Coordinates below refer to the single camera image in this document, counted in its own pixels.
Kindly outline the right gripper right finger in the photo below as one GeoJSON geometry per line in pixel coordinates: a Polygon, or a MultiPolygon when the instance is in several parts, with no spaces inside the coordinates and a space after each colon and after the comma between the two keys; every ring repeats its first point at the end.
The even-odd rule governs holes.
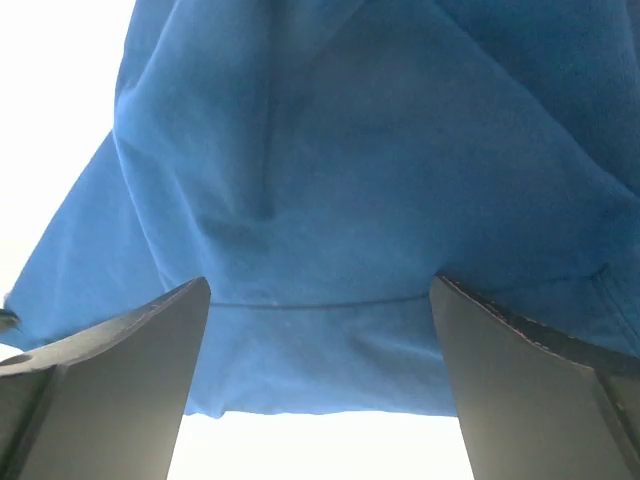
{"type": "Polygon", "coordinates": [[[443,277],[430,300],[475,478],[638,478],[638,358],[514,315],[443,277]]]}

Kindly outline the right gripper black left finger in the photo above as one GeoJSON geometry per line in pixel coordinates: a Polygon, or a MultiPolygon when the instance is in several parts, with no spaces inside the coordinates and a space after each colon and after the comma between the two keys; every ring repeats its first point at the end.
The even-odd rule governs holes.
{"type": "Polygon", "coordinates": [[[198,278],[2,361],[2,478],[166,478],[209,300],[198,278]]]}

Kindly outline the blue t shirt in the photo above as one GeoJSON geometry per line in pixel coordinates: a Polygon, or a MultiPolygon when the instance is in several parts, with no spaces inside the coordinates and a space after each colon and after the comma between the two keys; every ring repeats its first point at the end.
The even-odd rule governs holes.
{"type": "Polygon", "coordinates": [[[451,416],[437,275],[638,354],[637,2],[137,2],[1,340],[203,277],[188,413],[451,416]]]}

